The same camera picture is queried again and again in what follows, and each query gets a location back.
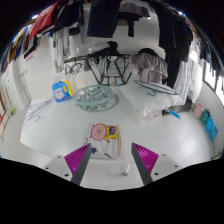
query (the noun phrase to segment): bag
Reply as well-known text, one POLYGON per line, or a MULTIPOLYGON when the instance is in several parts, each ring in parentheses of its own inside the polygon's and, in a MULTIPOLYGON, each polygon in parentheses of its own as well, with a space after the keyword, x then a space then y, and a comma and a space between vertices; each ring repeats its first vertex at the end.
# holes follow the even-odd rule
POLYGON ((207 109, 205 109, 201 115, 200 120, 203 124, 207 124, 210 117, 211 117, 210 112, 207 109))

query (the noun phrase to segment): fabric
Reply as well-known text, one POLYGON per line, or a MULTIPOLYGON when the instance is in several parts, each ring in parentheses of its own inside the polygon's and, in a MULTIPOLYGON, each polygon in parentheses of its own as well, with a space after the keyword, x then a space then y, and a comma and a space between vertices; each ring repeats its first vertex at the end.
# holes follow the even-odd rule
POLYGON ((24 53, 24 54, 25 54, 25 52, 28 50, 28 46, 29 46, 29 36, 30 36, 30 33, 31 33, 32 29, 33 29, 33 26, 34 26, 34 25, 30 25, 30 26, 28 27, 27 32, 26 32, 26 36, 25 36, 25 40, 24 40, 24 42, 25 42, 25 46, 24 46, 24 49, 23 49, 23 53, 24 53))
MULTIPOLYGON (((167 90, 172 90, 171 88, 162 84, 152 84, 165 88, 167 90)), ((131 103, 135 111, 143 118, 148 116, 153 110, 166 110, 170 106, 178 106, 184 104, 183 100, 178 95, 168 95, 157 92, 155 96, 150 96, 147 93, 151 92, 150 89, 147 89, 136 83, 128 83, 126 85, 120 86, 119 88, 125 98, 131 103)))
POLYGON ((176 91, 180 98, 185 102, 189 88, 192 89, 192 75, 195 74, 196 63, 189 58, 188 63, 181 62, 180 69, 176 83, 174 85, 174 91, 176 91))
POLYGON ((65 5, 67 2, 68 1, 57 2, 43 10, 37 17, 37 20, 30 33, 29 40, 31 40, 38 33, 42 33, 49 27, 55 25, 60 7, 65 5))
POLYGON ((185 18, 158 1, 141 1, 148 2, 158 16, 160 27, 159 47, 163 48, 168 55, 187 62, 193 33, 186 24, 185 18))
POLYGON ((193 32, 193 34, 195 35, 195 38, 197 40, 198 47, 200 49, 200 37, 198 35, 197 29, 195 28, 194 24, 189 19, 185 19, 185 22, 189 26, 189 28, 191 29, 191 31, 193 32))
POLYGON ((68 27, 57 31, 53 35, 54 62, 56 72, 62 72, 64 69, 64 61, 70 56, 70 42, 68 27))
POLYGON ((18 35, 16 36, 16 38, 14 39, 15 41, 13 41, 13 45, 12 48, 10 50, 10 56, 9 56, 9 64, 11 63, 11 61, 15 58, 16 56, 16 48, 19 42, 19 39, 21 38, 21 36, 23 35, 23 32, 25 30, 25 27, 23 29, 20 30, 20 32, 18 33, 18 35))
POLYGON ((120 12, 118 13, 118 20, 126 20, 129 26, 128 36, 134 37, 134 21, 139 21, 142 15, 130 12, 120 12))
POLYGON ((192 77, 192 86, 189 89, 188 96, 192 100, 192 103, 196 103, 198 99, 201 88, 202 88, 202 77, 203 77, 203 69, 200 65, 196 64, 196 68, 192 77))
POLYGON ((118 19, 117 26, 129 26, 128 21, 125 19, 118 19))
POLYGON ((142 53, 129 57, 130 68, 133 76, 139 75, 142 82, 160 83, 167 78, 167 63, 159 56, 142 53))
POLYGON ((86 129, 84 144, 91 143, 92 158, 115 159, 121 156, 119 125, 90 123, 86 129))
POLYGON ((169 86, 170 88, 173 89, 173 87, 176 83, 178 73, 179 73, 181 61, 179 59, 171 57, 167 54, 166 54, 165 61, 168 64, 168 69, 167 69, 168 77, 166 79, 163 79, 162 83, 166 84, 167 86, 169 86))
POLYGON ((78 34, 80 34, 80 28, 78 26, 69 29, 69 36, 75 36, 78 34))
POLYGON ((149 11, 145 7, 137 6, 133 3, 124 3, 120 4, 119 12, 129 12, 129 13, 135 13, 143 17, 150 17, 149 11))
POLYGON ((101 51, 105 48, 109 48, 110 45, 108 43, 100 43, 100 44, 96 44, 92 47, 92 51, 101 51))
POLYGON ((199 56, 200 56, 200 48, 199 48, 199 46, 197 44, 197 39, 196 39, 195 36, 193 37, 193 41, 191 42, 190 54, 193 54, 194 52, 196 53, 197 59, 199 59, 199 56))
POLYGON ((45 30, 43 35, 47 32, 51 32, 52 36, 54 32, 57 32, 64 27, 70 27, 76 23, 78 25, 80 17, 80 4, 74 0, 69 0, 67 5, 61 7, 56 24, 45 30))
POLYGON ((38 37, 37 36, 34 36, 30 41, 29 41, 29 44, 28 44, 28 49, 26 52, 24 52, 24 59, 27 58, 27 56, 32 53, 33 51, 35 51, 35 49, 37 48, 38 46, 38 37))
POLYGON ((27 30, 28 30, 28 26, 25 27, 23 34, 21 35, 21 37, 18 40, 18 45, 16 48, 16 56, 15 56, 14 60, 16 60, 23 53, 21 51, 21 49, 24 46, 24 38, 25 38, 27 30))
POLYGON ((121 0, 93 0, 90 8, 88 37, 113 38, 121 0))
POLYGON ((148 54, 151 54, 153 56, 158 56, 158 54, 154 50, 152 50, 150 48, 142 48, 138 53, 139 54, 141 54, 141 53, 148 53, 148 54))

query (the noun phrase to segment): blue object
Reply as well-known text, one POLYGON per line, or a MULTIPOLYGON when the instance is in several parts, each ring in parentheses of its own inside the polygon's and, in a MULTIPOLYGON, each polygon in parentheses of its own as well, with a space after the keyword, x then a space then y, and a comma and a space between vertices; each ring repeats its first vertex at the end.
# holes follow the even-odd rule
POLYGON ((74 101, 77 106, 81 107, 97 109, 98 106, 101 106, 102 108, 106 108, 106 104, 112 96, 113 91, 109 86, 91 85, 76 91, 74 94, 74 101))
POLYGON ((52 89, 54 99, 57 103, 70 99, 69 89, 66 83, 56 79, 56 82, 52 85, 52 89))
POLYGON ((179 114, 175 113, 174 111, 170 110, 169 113, 172 114, 174 117, 181 119, 181 116, 179 114))
POLYGON ((208 119, 207 124, 205 125, 205 130, 209 133, 214 127, 213 120, 211 118, 208 119))
POLYGON ((210 112, 207 109, 205 109, 201 115, 200 120, 203 124, 206 125, 210 117, 211 117, 210 112))
POLYGON ((214 126, 214 128, 212 129, 212 131, 209 134, 210 140, 212 140, 217 135, 217 132, 218 131, 217 131, 216 127, 214 126))

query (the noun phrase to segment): metal frame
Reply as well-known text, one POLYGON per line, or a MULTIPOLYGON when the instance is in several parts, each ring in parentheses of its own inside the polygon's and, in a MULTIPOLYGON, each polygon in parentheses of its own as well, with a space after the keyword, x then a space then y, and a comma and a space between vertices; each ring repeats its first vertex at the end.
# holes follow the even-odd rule
MULTIPOLYGON (((129 57, 129 55, 117 56, 118 59, 121 59, 121 58, 123 58, 123 59, 127 59, 127 57, 129 57)), ((77 62, 77 61, 82 61, 82 60, 88 60, 88 62, 90 62, 90 61, 89 61, 90 59, 96 59, 96 58, 99 59, 98 56, 96 56, 96 57, 89 57, 89 56, 73 57, 73 58, 71 58, 71 59, 69 59, 69 60, 66 60, 64 63, 77 62)), ((91 64, 90 64, 90 71, 92 72, 92 74, 93 74, 94 78, 96 79, 98 85, 106 85, 106 86, 110 86, 110 84, 109 84, 109 79, 110 79, 110 78, 114 78, 114 79, 115 79, 115 83, 116 83, 116 79, 117 79, 117 78, 120 78, 120 79, 121 79, 121 82, 122 82, 122 84, 120 84, 120 85, 126 85, 126 84, 128 83, 128 81, 129 81, 130 77, 131 77, 131 74, 132 74, 132 73, 130 72, 130 74, 128 75, 127 79, 125 80, 125 71, 126 71, 128 65, 129 65, 129 62, 128 62, 127 65, 124 67, 124 71, 121 72, 121 70, 120 70, 120 68, 119 68, 119 66, 118 66, 118 64, 117 64, 116 61, 109 61, 109 63, 107 64, 107 67, 106 67, 106 72, 104 71, 103 73, 101 73, 101 71, 98 69, 98 71, 99 71, 99 73, 100 73, 100 80, 97 78, 96 73, 94 72, 94 70, 93 70, 91 64), (109 75, 107 75, 111 63, 114 63, 115 68, 117 69, 117 72, 118 72, 118 76, 109 76, 109 75), (103 84, 103 81, 104 81, 105 78, 108 79, 107 84, 103 84)))

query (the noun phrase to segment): red item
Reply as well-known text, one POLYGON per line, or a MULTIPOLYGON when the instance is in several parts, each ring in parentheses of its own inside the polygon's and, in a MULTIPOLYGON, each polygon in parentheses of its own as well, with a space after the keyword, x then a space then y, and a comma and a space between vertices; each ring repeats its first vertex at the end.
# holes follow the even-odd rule
POLYGON ((42 33, 49 27, 53 26, 57 22, 57 16, 59 13, 59 7, 62 5, 66 5, 68 3, 68 0, 63 2, 57 2, 45 10, 43 10, 39 16, 37 17, 37 20, 33 26, 33 29, 30 33, 29 40, 31 40, 34 36, 36 36, 38 33, 42 33))

